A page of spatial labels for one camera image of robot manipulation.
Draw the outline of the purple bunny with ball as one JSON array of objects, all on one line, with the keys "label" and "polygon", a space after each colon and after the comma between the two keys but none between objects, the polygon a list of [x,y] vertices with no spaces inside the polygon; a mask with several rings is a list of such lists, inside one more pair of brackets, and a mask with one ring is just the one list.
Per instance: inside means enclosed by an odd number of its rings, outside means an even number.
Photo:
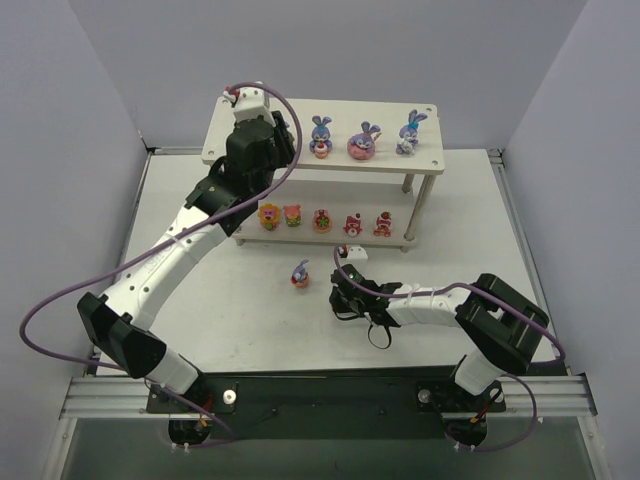
[{"label": "purple bunny with ball", "polygon": [[311,133],[311,141],[309,142],[309,150],[318,159],[326,158],[332,151],[333,145],[331,141],[331,132],[328,125],[332,119],[328,116],[321,117],[314,115],[312,117],[314,128]]}]

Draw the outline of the orange lion toy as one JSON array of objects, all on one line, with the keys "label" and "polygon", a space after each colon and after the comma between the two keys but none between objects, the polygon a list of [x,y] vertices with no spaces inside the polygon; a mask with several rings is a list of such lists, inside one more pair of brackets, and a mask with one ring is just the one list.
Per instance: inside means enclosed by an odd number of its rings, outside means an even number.
[{"label": "orange lion toy", "polygon": [[275,230],[280,223],[280,208],[272,203],[262,204],[258,209],[260,226],[267,230]]}]

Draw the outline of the pink bear burger toy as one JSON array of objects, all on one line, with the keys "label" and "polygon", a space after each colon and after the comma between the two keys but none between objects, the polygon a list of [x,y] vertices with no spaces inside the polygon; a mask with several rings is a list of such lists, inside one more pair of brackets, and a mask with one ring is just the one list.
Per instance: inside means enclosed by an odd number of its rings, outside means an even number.
[{"label": "pink bear burger toy", "polygon": [[295,228],[301,225],[302,212],[299,204],[285,205],[283,207],[283,214],[287,227]]}]

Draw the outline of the purple bunny pink cake toy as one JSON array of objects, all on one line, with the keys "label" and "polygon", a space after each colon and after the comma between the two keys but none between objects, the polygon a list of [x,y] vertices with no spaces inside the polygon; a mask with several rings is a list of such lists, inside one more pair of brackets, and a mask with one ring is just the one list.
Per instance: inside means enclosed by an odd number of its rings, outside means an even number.
[{"label": "purple bunny pink cake toy", "polygon": [[381,135],[381,128],[369,121],[361,123],[361,132],[349,138],[347,141],[348,155],[357,161],[371,159],[375,155],[376,140]]}]

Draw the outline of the red white bear toy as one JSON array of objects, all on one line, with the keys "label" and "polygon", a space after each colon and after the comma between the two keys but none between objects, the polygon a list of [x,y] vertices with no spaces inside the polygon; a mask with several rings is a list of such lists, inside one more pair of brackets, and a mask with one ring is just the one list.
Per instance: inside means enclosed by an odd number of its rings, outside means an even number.
[{"label": "red white bear toy", "polygon": [[348,215],[346,217],[343,230],[345,234],[351,238],[359,236],[363,231],[361,214],[356,212],[352,215]]}]

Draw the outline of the pink bear clover toy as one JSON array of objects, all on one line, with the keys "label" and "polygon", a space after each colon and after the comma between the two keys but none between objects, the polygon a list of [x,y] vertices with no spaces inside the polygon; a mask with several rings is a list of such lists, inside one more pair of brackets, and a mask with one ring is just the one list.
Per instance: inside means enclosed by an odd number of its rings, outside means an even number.
[{"label": "pink bear clover toy", "polygon": [[316,233],[328,233],[332,229],[332,219],[325,209],[318,209],[313,214],[313,230]]}]

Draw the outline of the red white strawberry toy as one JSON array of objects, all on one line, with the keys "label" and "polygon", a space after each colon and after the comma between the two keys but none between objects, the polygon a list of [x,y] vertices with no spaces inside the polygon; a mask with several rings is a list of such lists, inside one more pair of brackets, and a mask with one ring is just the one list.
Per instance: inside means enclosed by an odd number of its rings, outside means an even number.
[{"label": "red white strawberry toy", "polygon": [[392,235],[392,214],[383,211],[375,220],[373,234],[388,238]]}]

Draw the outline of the purple bunny blue ears toy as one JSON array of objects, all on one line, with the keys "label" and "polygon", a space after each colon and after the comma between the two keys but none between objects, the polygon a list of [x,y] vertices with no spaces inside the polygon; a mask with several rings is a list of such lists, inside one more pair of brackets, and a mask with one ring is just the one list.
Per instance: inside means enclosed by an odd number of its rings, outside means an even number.
[{"label": "purple bunny blue ears toy", "polygon": [[413,155],[419,143],[418,131],[420,123],[428,118],[426,113],[413,109],[408,114],[406,124],[399,130],[395,152],[397,155]]}]

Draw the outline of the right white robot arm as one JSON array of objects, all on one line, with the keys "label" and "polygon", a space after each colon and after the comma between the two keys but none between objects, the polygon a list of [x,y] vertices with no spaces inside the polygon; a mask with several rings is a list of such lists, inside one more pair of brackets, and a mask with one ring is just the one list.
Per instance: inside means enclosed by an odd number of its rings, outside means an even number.
[{"label": "right white robot arm", "polygon": [[505,373],[525,374],[549,325],[543,310],[493,274],[430,291],[400,282],[378,285],[345,264],[331,274],[331,283],[329,302],[341,320],[366,318],[387,334],[408,325],[464,331],[474,349],[456,367],[453,381],[473,396]]}]

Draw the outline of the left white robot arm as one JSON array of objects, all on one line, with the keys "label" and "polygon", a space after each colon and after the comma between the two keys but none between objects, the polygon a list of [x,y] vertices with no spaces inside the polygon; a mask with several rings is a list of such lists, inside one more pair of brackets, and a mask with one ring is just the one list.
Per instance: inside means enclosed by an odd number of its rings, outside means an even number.
[{"label": "left white robot arm", "polygon": [[77,304],[86,332],[115,364],[133,378],[147,378],[204,405],[212,395],[205,375],[152,334],[164,303],[191,270],[232,236],[258,209],[258,195],[276,170],[294,158],[293,136],[282,114],[258,115],[235,123],[226,153],[187,196],[156,243],[156,253],[125,272],[101,295],[85,294]]}]

